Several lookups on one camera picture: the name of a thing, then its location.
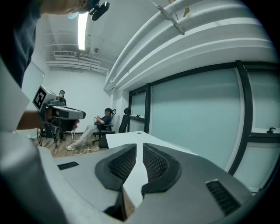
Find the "white desk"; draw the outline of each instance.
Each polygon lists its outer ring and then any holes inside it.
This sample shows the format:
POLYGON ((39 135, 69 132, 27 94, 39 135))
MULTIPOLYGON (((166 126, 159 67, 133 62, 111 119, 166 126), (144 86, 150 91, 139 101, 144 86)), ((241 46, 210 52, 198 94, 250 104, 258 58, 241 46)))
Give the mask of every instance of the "white desk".
POLYGON ((143 185, 148 183, 147 171, 143 164, 143 143, 161 145, 174 150, 197 155, 188 149, 182 149, 170 143, 164 142, 143 131, 106 135, 106 138, 109 148, 124 144, 137 144, 136 164, 123 185, 127 195, 135 207, 138 207, 142 203, 143 197, 141 194, 141 188, 143 185))

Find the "wooden floor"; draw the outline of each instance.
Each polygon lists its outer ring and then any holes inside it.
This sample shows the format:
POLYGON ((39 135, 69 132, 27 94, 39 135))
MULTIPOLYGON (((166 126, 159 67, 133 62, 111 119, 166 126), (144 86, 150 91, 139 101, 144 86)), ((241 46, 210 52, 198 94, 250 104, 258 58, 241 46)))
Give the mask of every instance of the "wooden floor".
POLYGON ((87 141, 84 145, 80 146, 77 150, 75 151, 68 151, 66 149, 66 147, 68 145, 71 145, 72 143, 74 143, 75 140, 78 140, 81 137, 81 135, 75 135, 73 136, 73 139, 71 138, 71 135, 64 135, 64 138, 66 138, 66 140, 62 143, 60 143, 60 140, 58 138, 57 140, 57 147, 56 147, 56 143, 53 142, 52 138, 42 138, 42 146, 46 147, 50 150, 51 154, 53 154, 53 157, 64 157, 64 156, 74 156, 75 154, 79 154, 81 152, 84 152, 84 154, 86 153, 93 153, 93 152, 98 152, 100 150, 106 150, 106 149, 100 149, 98 147, 98 142, 96 142, 94 145, 92 144, 92 141, 97 139, 94 136, 92 136, 92 138, 87 141))

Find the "white ceiling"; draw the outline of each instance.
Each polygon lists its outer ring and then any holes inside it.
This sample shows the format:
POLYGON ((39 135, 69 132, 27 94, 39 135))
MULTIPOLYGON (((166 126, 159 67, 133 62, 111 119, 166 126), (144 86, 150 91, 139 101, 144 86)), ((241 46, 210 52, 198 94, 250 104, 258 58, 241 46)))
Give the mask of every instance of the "white ceiling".
MULTIPOLYGON (((66 15, 50 15, 49 23, 55 43, 46 46, 48 51, 70 50, 91 54, 112 63, 101 62, 111 68, 128 41, 137 30, 158 12, 150 0, 108 0, 109 10, 97 21, 87 21, 86 50, 79 51, 77 45, 78 18, 68 19, 66 15)), ((165 7, 168 0, 153 0, 165 7)))

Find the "black office chair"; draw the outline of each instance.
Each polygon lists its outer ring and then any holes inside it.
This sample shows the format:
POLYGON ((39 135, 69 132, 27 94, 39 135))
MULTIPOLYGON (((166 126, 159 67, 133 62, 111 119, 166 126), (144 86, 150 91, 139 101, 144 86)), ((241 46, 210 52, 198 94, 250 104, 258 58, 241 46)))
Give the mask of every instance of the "black office chair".
POLYGON ((104 133, 102 133, 102 127, 106 127, 106 129, 107 129, 106 131, 112 132, 112 134, 115 133, 114 131, 112 131, 112 127, 114 126, 114 125, 112 125, 112 121, 113 121, 113 118, 114 118, 114 115, 115 115, 115 114, 116 114, 116 110, 114 109, 114 110, 112 110, 111 121, 110 121, 109 124, 104 124, 104 125, 102 125, 102 124, 99 123, 99 122, 95 122, 95 123, 94 123, 94 124, 97 126, 99 132, 93 132, 93 135, 94 135, 95 137, 98 136, 98 139, 92 141, 92 144, 95 144, 95 142, 98 142, 98 141, 100 140, 101 136, 102 136, 102 135, 105 135, 104 133))
MULTIPOLYGON (((122 123, 119 126, 119 133, 125 133, 126 132, 126 127, 127 124, 130 120, 130 110, 129 108, 125 108, 124 110, 125 115, 122 117, 122 123)), ((107 139, 106 139, 106 135, 108 134, 115 134, 114 131, 101 131, 101 133, 103 134, 103 136, 100 138, 99 141, 99 148, 109 148, 108 147, 108 143, 107 143, 107 139)))

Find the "fluorescent light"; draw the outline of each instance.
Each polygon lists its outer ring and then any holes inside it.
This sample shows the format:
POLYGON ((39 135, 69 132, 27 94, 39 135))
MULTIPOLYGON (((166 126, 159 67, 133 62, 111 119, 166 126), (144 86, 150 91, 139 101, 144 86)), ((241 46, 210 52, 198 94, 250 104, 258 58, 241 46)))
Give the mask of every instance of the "fluorescent light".
POLYGON ((78 19, 78 45, 80 50, 85 50, 85 36, 87 28, 88 12, 79 14, 78 19))

